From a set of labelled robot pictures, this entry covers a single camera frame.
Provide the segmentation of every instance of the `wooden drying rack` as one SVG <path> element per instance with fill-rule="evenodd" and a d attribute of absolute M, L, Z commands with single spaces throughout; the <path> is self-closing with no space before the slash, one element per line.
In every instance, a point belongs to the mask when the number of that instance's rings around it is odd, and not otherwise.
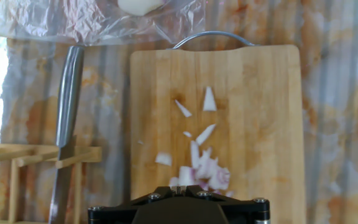
<path fill-rule="evenodd" d="M 79 224 L 81 215 L 82 163 L 100 162 L 101 151 L 101 147 L 75 146 L 75 155 L 73 157 L 57 161 L 57 146 L 0 144 L 0 161 L 12 161 L 8 220 L 0 220 L 0 223 L 35 224 L 35 222 L 17 221 L 17 208 L 19 206 L 17 203 L 20 187 L 19 169 L 30 164 L 50 161 L 55 163 L 56 169 L 75 165 L 73 223 Z"/>

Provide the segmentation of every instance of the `knife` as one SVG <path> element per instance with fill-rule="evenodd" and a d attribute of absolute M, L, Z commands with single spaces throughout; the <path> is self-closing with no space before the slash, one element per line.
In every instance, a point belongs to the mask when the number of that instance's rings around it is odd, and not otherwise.
<path fill-rule="evenodd" d="M 75 143 L 72 137 L 80 97 L 83 63 L 84 49 L 71 46 L 63 67 L 58 95 L 56 145 L 59 147 L 59 161 L 74 156 Z M 65 222 L 70 179 L 71 166 L 57 169 L 50 203 L 49 224 Z"/>

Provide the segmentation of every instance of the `chopped onion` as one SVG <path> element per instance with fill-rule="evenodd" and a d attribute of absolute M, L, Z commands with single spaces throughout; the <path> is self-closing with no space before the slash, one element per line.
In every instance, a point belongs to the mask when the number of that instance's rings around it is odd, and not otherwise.
<path fill-rule="evenodd" d="M 216 124 L 209 125 L 196 139 L 197 144 L 200 146 L 208 137 L 211 135 L 212 131 L 214 130 Z"/>
<path fill-rule="evenodd" d="M 164 5 L 164 0 L 118 0 L 118 7 L 134 16 L 144 16 Z"/>
<path fill-rule="evenodd" d="M 172 156 L 166 152 L 159 152 L 155 158 L 155 162 L 167 166 L 172 166 Z"/>
<path fill-rule="evenodd" d="M 188 131 L 184 131 L 184 132 L 183 132 L 183 134 L 184 134 L 185 136 L 187 136 L 187 137 L 191 138 L 191 134 L 190 134 L 190 132 L 188 132 Z"/>
<path fill-rule="evenodd" d="M 199 185 L 203 190 L 208 191 L 208 183 L 202 180 L 196 180 L 196 185 Z"/>
<path fill-rule="evenodd" d="M 214 94 L 210 86 L 206 88 L 203 111 L 216 111 Z"/>
<path fill-rule="evenodd" d="M 195 184 L 195 170 L 191 167 L 180 167 L 179 181 L 180 186 L 191 186 Z"/>
<path fill-rule="evenodd" d="M 219 190 L 214 190 L 213 193 L 218 194 L 218 195 L 222 195 L 222 193 Z"/>
<path fill-rule="evenodd" d="M 179 109 L 181 110 L 181 112 L 183 113 L 183 115 L 185 115 L 185 117 L 190 117 L 191 113 L 188 109 L 186 109 L 183 105 L 181 105 L 179 103 L 179 101 L 175 100 L 175 103 L 178 105 Z"/>
<path fill-rule="evenodd" d="M 193 168 L 197 169 L 199 166 L 199 160 L 200 160 L 200 152 L 198 151 L 197 142 L 191 141 L 190 151 L 191 151 L 191 166 Z"/>
<path fill-rule="evenodd" d="M 198 169 L 196 170 L 197 179 L 208 179 L 213 176 L 218 167 L 218 158 L 211 159 L 211 150 L 203 151 L 203 155 L 199 159 Z"/>
<path fill-rule="evenodd" d="M 179 178 L 178 177 L 172 177 L 169 181 L 169 186 L 174 187 L 179 185 Z"/>
<path fill-rule="evenodd" d="M 234 191 L 228 191 L 228 192 L 226 192 L 226 196 L 227 197 L 233 197 L 233 195 L 234 195 Z"/>
<path fill-rule="evenodd" d="M 219 167 L 214 170 L 214 174 L 208 181 L 209 187 L 214 190 L 227 190 L 229 187 L 230 172 L 227 168 Z"/>

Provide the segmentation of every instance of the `knife handle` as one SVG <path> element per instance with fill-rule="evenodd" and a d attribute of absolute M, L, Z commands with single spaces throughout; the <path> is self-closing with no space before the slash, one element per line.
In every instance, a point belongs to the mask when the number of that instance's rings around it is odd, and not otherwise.
<path fill-rule="evenodd" d="M 73 136 L 84 64 L 84 48 L 68 48 L 58 96 L 56 145 L 66 146 Z"/>

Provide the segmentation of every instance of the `bolt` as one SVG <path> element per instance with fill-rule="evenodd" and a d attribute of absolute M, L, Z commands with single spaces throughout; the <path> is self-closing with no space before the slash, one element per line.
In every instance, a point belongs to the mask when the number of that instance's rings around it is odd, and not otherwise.
<path fill-rule="evenodd" d="M 212 194 L 207 192 L 207 191 L 200 191 L 200 192 L 197 192 L 197 196 L 199 197 L 208 197 L 208 196 L 211 196 Z"/>
<path fill-rule="evenodd" d="M 100 211 L 104 209 L 104 206 L 94 206 L 94 207 L 90 207 L 89 209 L 92 211 Z"/>
<path fill-rule="evenodd" d="M 151 199 L 151 200 L 157 200 L 157 199 L 159 199 L 160 197 L 161 197 L 161 195 L 158 194 L 158 193 L 151 193 L 151 194 L 149 194 L 149 199 Z"/>
<path fill-rule="evenodd" d="M 266 202 L 266 199 L 264 199 L 264 198 L 255 198 L 254 202 L 256 202 L 256 203 L 264 203 L 264 202 Z"/>

